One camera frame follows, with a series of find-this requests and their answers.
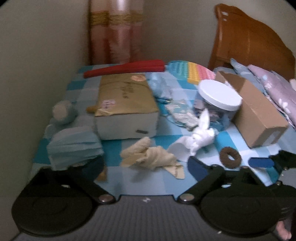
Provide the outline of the brown hair scrunchie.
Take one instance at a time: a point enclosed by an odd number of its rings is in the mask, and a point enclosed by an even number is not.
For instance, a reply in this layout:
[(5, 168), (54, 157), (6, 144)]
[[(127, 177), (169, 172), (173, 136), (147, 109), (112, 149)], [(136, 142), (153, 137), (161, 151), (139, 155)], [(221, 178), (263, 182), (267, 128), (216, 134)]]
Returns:
[(222, 165), (229, 169), (238, 168), (242, 162), (240, 153), (232, 147), (224, 147), (219, 153), (219, 158)]

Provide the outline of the blue face mask stack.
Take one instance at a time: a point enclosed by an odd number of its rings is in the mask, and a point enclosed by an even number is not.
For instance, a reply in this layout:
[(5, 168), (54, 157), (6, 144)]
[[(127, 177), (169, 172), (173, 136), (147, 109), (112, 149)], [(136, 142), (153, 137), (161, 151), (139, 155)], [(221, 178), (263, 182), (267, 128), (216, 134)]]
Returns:
[(54, 170), (66, 169), (104, 154), (101, 140), (90, 126), (57, 132), (47, 145), (47, 152)]

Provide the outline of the white knotted cloth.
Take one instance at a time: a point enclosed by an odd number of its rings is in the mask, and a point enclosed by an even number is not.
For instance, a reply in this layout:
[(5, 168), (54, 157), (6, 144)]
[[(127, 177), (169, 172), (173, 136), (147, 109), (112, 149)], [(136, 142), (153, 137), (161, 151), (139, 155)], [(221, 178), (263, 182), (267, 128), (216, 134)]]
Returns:
[(208, 109), (204, 109), (200, 115), (199, 126), (190, 136), (182, 136), (172, 143), (167, 151), (173, 154), (177, 160), (187, 162), (190, 156), (195, 156), (202, 147), (213, 144), (218, 135), (215, 128), (210, 127), (210, 116)]

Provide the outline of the beige knotted cloth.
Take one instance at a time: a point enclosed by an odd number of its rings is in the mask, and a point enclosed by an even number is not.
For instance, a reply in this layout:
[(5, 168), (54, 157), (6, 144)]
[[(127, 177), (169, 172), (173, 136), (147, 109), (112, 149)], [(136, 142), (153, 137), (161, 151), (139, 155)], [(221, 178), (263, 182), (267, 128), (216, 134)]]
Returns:
[(163, 168), (176, 179), (184, 179), (184, 166), (178, 162), (176, 156), (161, 146), (151, 147), (151, 142), (149, 137), (144, 137), (122, 150), (120, 165), (123, 167), (135, 165), (149, 170)]

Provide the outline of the floral patterned pouch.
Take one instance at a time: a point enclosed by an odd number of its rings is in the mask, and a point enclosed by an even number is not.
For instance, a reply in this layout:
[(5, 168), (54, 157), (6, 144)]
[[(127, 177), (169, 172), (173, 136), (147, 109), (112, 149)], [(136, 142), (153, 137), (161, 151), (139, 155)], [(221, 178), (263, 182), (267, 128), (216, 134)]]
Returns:
[(186, 128), (188, 131), (192, 131), (199, 125), (199, 119), (184, 99), (172, 100), (165, 105), (165, 109), (168, 112), (170, 120), (176, 125)]

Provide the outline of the light blue cloth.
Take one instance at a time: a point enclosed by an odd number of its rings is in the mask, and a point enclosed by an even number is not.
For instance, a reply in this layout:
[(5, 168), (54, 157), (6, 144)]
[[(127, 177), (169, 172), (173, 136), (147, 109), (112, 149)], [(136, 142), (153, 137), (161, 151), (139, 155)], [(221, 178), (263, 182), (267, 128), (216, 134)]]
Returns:
[(147, 83), (157, 102), (168, 103), (173, 99), (171, 95), (171, 88), (167, 85), (165, 78), (161, 73), (147, 73), (146, 77)]

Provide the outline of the cardboard box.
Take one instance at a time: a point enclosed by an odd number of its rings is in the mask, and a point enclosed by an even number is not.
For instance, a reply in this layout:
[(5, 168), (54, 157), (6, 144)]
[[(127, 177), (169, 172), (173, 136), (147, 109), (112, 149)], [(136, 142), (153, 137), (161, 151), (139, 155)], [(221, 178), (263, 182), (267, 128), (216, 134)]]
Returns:
[(233, 123), (250, 148), (275, 144), (289, 123), (276, 107), (249, 80), (238, 75), (217, 72), (216, 80), (233, 87), (242, 97)]

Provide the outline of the small orange plush piece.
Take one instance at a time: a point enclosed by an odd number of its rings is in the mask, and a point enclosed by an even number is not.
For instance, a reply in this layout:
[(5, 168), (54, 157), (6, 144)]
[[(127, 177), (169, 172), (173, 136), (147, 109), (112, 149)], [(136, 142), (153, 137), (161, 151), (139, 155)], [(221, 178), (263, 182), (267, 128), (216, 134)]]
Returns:
[(98, 109), (98, 107), (97, 107), (96, 105), (93, 105), (93, 106), (89, 106), (89, 107), (87, 107), (87, 108), (86, 108), (86, 111), (87, 111), (88, 113), (96, 113), (97, 109)]

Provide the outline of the grey plush ball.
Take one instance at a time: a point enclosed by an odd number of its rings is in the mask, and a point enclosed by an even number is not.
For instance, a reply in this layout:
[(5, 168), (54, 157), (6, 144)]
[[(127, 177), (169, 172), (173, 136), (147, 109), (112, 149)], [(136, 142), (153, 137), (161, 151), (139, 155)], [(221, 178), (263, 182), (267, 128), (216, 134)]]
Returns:
[(72, 123), (78, 116), (78, 111), (75, 106), (68, 100), (63, 100), (56, 103), (52, 108), (51, 124), (67, 125)]

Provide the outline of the blue checkered tablecloth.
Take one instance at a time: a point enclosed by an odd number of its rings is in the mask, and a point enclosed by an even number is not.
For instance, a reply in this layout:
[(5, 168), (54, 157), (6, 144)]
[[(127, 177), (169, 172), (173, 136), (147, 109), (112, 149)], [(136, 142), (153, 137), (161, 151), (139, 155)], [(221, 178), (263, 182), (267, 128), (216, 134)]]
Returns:
[[(68, 125), (69, 128), (93, 125), (93, 116), (86, 113), (86, 108), (95, 104), (101, 78), (85, 79), (83, 74), (88, 70), (102, 67), (102, 65), (82, 67), (75, 78), (68, 84), (63, 99), (72, 102), (79, 112), (74, 122)], [(152, 145), (162, 146), (167, 149), (171, 143), (181, 136), (189, 135), (190, 132), (168, 119), (163, 103), (159, 104), (159, 111), (161, 115), (159, 117), (157, 135), (152, 138)], [(104, 160), (107, 165), (107, 180), (99, 181), (97, 183), (99, 186), (115, 197), (120, 195), (167, 194), (179, 196), (196, 183), (196, 180), (187, 169), (184, 170), (185, 178), (180, 180), (163, 168), (148, 170), (146, 168), (120, 166), (121, 151), (135, 142), (133, 139), (102, 142), (105, 153)], [(274, 145), (250, 149), (237, 128), (234, 125), (230, 125), (227, 130), (219, 133), (213, 144), (200, 149), (196, 157), (207, 164), (218, 164), (220, 162), (219, 152), (227, 146), (236, 149), (241, 154), (243, 164), (247, 164), (248, 159), (251, 157), (268, 157), (269, 155), (276, 154), (280, 149), (294, 153), (295, 130), (290, 126)]]

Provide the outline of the purple floral bedding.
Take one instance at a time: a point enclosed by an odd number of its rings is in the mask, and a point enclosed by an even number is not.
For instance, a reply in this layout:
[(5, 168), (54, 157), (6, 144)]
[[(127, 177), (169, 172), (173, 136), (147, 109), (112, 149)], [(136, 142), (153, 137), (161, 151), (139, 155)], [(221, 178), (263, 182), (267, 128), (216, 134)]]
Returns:
[(248, 69), (260, 80), (269, 97), (288, 117), (295, 128), (295, 90), (291, 84), (275, 72), (254, 65)]

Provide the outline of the gold tissue pack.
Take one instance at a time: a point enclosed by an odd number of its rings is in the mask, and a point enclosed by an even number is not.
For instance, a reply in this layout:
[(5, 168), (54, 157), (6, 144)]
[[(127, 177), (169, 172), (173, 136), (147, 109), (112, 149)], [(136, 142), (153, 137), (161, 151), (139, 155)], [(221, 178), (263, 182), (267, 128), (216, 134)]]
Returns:
[(101, 140), (154, 137), (159, 108), (144, 73), (102, 76), (94, 123)]

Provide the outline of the clear jar white lid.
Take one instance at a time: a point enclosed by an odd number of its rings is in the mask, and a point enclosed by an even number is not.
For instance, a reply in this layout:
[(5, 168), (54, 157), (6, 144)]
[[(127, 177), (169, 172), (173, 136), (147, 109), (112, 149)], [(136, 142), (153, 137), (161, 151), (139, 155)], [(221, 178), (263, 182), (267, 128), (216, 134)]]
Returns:
[(229, 127), (241, 104), (242, 97), (234, 88), (206, 79), (197, 86), (193, 111), (196, 116), (200, 116), (204, 109), (208, 109), (210, 127), (220, 132)]

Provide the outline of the blue pillow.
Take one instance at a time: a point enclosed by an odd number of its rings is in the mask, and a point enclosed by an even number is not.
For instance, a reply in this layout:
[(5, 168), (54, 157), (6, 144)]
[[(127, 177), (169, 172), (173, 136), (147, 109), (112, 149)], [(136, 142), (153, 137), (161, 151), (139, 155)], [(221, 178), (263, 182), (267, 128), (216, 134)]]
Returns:
[(230, 59), (230, 65), (232, 66), (232, 69), (220, 66), (214, 68), (213, 72), (217, 73), (219, 71), (222, 71), (225, 73), (239, 75), (240, 77), (249, 80), (260, 92), (266, 94), (266, 90), (264, 89), (260, 80), (245, 65), (242, 65), (233, 58)]

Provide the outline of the rainbow pop-it mat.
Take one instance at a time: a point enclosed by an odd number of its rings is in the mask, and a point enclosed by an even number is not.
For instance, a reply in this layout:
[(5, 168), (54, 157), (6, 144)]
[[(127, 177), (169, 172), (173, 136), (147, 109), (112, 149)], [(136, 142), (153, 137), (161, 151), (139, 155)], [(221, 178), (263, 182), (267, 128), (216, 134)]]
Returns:
[(198, 85), (202, 80), (215, 80), (216, 74), (206, 67), (189, 61), (170, 61), (166, 67), (178, 80)]

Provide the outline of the red folded fan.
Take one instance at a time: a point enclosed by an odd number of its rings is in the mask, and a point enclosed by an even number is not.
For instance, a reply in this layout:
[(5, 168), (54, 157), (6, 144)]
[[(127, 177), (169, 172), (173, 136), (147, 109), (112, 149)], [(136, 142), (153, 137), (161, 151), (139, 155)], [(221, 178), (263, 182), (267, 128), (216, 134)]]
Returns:
[(143, 60), (95, 70), (89, 70), (83, 74), (83, 77), (92, 78), (103, 75), (138, 72), (164, 72), (165, 69), (165, 63), (162, 60)]

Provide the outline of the wooden headboard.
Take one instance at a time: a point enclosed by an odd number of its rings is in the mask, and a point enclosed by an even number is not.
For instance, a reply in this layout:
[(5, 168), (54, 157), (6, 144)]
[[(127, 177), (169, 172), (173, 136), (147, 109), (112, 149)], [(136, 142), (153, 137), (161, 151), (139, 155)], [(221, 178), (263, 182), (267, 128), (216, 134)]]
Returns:
[(208, 69), (229, 67), (233, 58), (245, 66), (273, 70), (286, 80), (295, 77), (295, 57), (272, 28), (235, 6), (217, 4), (214, 11), (218, 25)]

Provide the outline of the pink gold-banded curtain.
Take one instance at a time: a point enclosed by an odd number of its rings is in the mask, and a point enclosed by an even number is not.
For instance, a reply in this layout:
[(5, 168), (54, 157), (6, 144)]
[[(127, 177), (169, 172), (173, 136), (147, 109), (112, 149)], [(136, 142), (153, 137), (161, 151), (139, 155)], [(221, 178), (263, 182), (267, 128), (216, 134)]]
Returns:
[(140, 60), (144, 1), (89, 3), (91, 63), (123, 64)]

